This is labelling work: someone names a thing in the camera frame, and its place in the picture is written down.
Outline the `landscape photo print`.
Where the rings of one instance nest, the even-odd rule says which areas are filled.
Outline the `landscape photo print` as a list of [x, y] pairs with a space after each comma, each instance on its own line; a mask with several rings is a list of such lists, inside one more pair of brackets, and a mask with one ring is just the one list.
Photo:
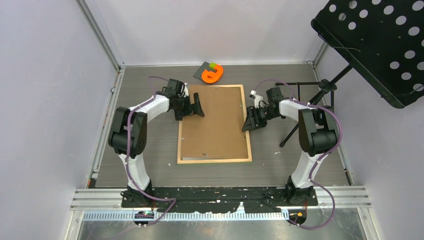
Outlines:
[[182, 161], [205, 161], [208, 160], [208, 158], [205, 157], [182, 157]]

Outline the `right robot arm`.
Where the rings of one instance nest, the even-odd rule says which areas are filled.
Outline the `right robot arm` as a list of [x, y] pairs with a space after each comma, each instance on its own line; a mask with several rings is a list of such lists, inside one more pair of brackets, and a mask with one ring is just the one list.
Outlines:
[[331, 108], [301, 102], [293, 97], [284, 97], [278, 87], [266, 91], [267, 101], [252, 90], [249, 97], [253, 106], [246, 108], [246, 119], [242, 132], [267, 126], [269, 120], [281, 117], [297, 121], [298, 141], [301, 155], [293, 174], [284, 188], [284, 200], [299, 205], [312, 195], [316, 173], [322, 161], [340, 145], [340, 123]]

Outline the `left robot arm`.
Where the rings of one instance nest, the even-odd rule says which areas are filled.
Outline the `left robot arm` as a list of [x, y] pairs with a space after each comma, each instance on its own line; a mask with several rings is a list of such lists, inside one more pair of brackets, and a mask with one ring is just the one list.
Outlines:
[[199, 93], [189, 93], [187, 83], [172, 78], [146, 101], [132, 107], [118, 107], [114, 112], [107, 141], [121, 159], [126, 173], [127, 190], [122, 196], [134, 199], [141, 207], [160, 200], [152, 191], [143, 156], [148, 124], [169, 111], [174, 112], [176, 121], [192, 115], [205, 116]]

